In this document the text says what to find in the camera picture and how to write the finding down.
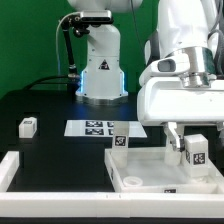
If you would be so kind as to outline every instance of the green background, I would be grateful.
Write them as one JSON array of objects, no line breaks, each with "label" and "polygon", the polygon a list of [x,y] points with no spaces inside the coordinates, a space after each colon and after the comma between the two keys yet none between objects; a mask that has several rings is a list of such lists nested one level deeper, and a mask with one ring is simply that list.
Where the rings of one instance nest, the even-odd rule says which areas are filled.
[{"label": "green background", "polygon": [[[135,12],[141,44],[156,28],[158,0],[144,0]],[[55,32],[58,19],[72,12],[67,0],[0,0],[0,98],[46,76],[57,75]],[[126,89],[139,89],[144,59],[136,37],[132,13],[114,14],[121,33],[121,69],[127,74]],[[79,72],[86,63],[86,38],[72,37]],[[67,57],[60,33],[62,74]]]}]

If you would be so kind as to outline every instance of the black table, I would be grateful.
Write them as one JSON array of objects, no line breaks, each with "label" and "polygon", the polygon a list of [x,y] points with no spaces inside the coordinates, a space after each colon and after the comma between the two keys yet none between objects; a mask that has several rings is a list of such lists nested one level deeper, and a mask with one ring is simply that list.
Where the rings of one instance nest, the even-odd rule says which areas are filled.
[{"label": "black table", "polygon": [[[104,165],[111,138],[64,137],[67,120],[137,121],[136,94],[127,103],[102,107],[82,104],[63,91],[19,90],[0,100],[0,159],[20,152],[20,167],[8,192],[113,192]],[[25,117],[38,119],[32,139],[20,139]],[[131,138],[130,147],[161,146],[161,127],[146,127],[147,139]],[[221,219],[12,219],[0,223],[224,223]]]}]

